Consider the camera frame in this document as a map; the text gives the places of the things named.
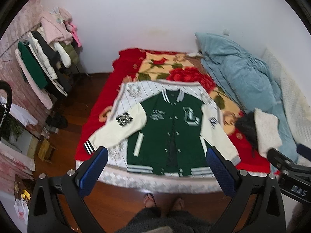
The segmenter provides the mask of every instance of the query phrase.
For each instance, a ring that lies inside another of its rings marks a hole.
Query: clothes rack rod
[[[23,35],[20,35],[17,40],[15,40],[10,46],[1,54],[0,58],[17,42],[19,41],[22,37],[24,37],[28,32],[32,31],[32,29],[40,26],[40,23],[36,24],[35,26],[31,27],[28,31],[26,31]]]

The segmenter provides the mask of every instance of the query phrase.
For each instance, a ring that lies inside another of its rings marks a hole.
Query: wooden floor
[[[85,76],[75,86],[70,95],[58,105],[58,111],[68,120],[68,127],[60,130],[57,135],[53,134],[50,137],[51,144],[57,148],[51,159],[52,164],[42,162],[38,156],[35,157],[35,178],[43,172],[52,177],[64,175],[67,170],[75,169],[74,154],[82,125],[86,122],[107,78],[107,74],[93,74],[91,78]],[[85,197],[84,200],[99,224],[109,233],[125,226],[144,207],[143,196],[144,193],[135,189],[120,188],[97,182],[91,195]],[[157,205],[165,213],[177,197],[177,194],[156,193],[154,196]],[[186,210],[210,222],[217,221],[230,201],[230,198],[224,196],[221,192],[181,194],[180,196],[185,201]],[[60,201],[70,225],[75,231],[80,232],[63,196],[60,196]],[[248,202],[245,214],[236,229],[241,229],[243,226],[253,202],[254,197]]]

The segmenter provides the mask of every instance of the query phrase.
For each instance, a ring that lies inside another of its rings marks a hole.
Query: wall outlet
[[[224,31],[222,32],[222,34],[229,36],[230,31],[228,29],[224,29]]]

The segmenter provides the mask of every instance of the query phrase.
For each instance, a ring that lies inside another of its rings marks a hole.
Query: person
[[[201,233],[208,232],[212,224],[201,220],[184,209],[184,201],[180,197],[175,200],[166,217],[161,217],[161,210],[156,205],[154,196],[144,196],[145,208],[138,212],[132,220],[115,233]]]

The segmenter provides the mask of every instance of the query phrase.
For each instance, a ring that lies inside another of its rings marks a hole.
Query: human foot
[[[144,204],[146,208],[156,207],[154,196],[152,194],[146,194],[144,196]]]
[[[180,197],[178,197],[178,198],[174,201],[171,210],[183,210],[184,207],[185,207],[185,202],[184,202],[184,200],[181,199]]]

